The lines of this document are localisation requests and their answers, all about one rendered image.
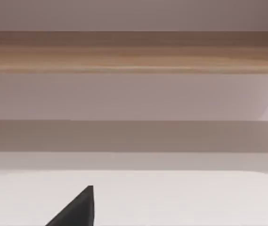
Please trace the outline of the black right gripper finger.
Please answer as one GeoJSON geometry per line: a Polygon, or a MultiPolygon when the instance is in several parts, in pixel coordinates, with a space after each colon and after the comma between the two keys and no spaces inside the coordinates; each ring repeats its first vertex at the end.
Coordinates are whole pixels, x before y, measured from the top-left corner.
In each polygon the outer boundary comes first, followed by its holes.
{"type": "Polygon", "coordinates": [[[94,186],[87,186],[45,226],[94,226],[94,186]]]}

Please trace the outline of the wooden shelf board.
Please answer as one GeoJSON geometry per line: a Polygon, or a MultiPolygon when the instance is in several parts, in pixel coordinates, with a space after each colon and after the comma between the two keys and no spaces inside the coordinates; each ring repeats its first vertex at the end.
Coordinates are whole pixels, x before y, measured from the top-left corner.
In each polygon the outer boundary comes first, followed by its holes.
{"type": "Polygon", "coordinates": [[[268,32],[0,32],[0,73],[268,74],[268,32]]]}

